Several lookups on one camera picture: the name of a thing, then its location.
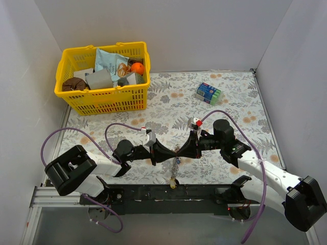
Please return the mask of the metal disc with keyrings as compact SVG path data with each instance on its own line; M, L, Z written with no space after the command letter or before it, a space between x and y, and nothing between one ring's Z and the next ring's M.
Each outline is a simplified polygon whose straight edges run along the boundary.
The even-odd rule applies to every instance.
M177 158L179 158L180 159L180 157L178 157L177 156L177 152L180 150L180 147L179 147L179 145L177 145L176 147L175 147L175 157L173 158L173 162L172 162L172 169L171 169L171 178L175 178L176 179L176 177L177 177L177 173L178 173L178 170L179 170L179 165L180 164L177 164L177 162L176 162L176 159Z

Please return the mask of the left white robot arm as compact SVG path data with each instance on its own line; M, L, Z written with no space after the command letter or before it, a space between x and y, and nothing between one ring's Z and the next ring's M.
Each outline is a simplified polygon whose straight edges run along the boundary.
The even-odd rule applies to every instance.
M122 140L117 145L111 158L87 152L81 145L76 145L45 167L45 173L58 191L65 196L73 191L87 194L97 204L104 204L109 192L104 188L98 175L118 178L126 174L134 160L150 159L155 165L174 158L176 153L158 140L151 146L134 146L129 140Z

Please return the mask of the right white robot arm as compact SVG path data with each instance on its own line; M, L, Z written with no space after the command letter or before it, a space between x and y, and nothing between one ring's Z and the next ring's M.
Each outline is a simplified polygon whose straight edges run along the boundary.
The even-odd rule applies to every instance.
M326 200L314 178L301 178L261 160L254 149L236 139L233 127L225 119L213 123L213 134L202 130L201 125L201 120L189 119L190 136L177 155L196 159L201 158L202 151L219 150L227 163L261 180L261 183L254 183L247 179L233 188L231 196L235 202L242 203L246 199L260 202L265 194L264 204L283 213L303 232L326 214Z

